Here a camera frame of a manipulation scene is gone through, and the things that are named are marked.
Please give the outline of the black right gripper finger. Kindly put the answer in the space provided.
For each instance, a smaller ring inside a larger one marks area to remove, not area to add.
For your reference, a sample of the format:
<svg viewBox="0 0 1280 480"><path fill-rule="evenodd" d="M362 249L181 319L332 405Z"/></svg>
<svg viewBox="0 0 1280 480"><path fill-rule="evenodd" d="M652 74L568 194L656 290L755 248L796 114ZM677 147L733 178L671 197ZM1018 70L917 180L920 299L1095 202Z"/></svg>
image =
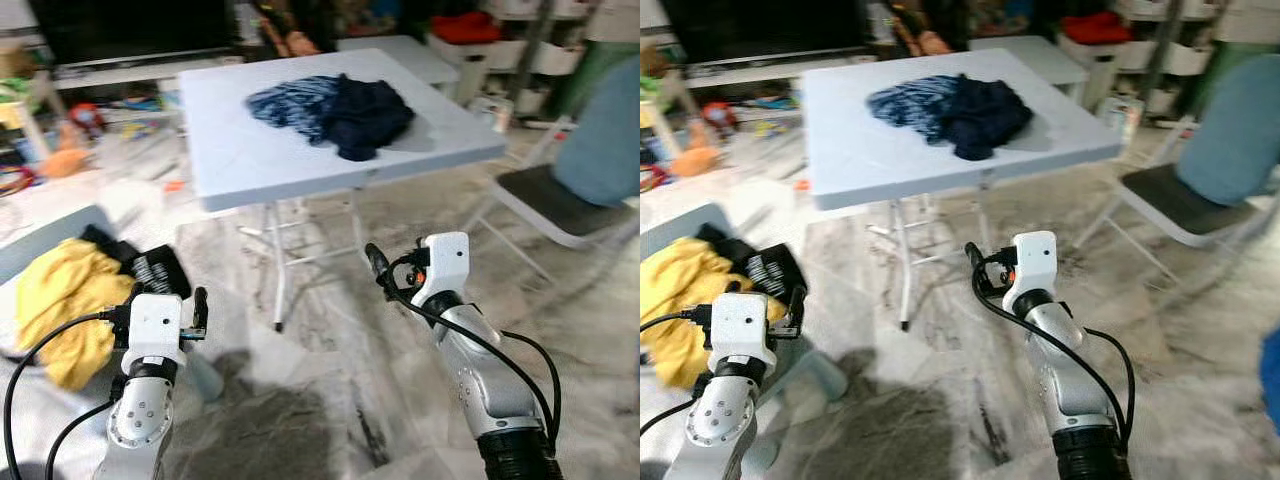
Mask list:
<svg viewBox="0 0 1280 480"><path fill-rule="evenodd" d="M390 276L392 265L383 251L374 243L366 243L364 252L367 257L367 262L372 269L372 275L375 283L380 287L385 301L393 301L396 293L396 283Z"/></svg>
<svg viewBox="0 0 1280 480"><path fill-rule="evenodd" d="M986 256L974 242L966 242L963 248L972 265L972 291L978 300L988 300L991 289L989 278L986 273Z"/></svg>

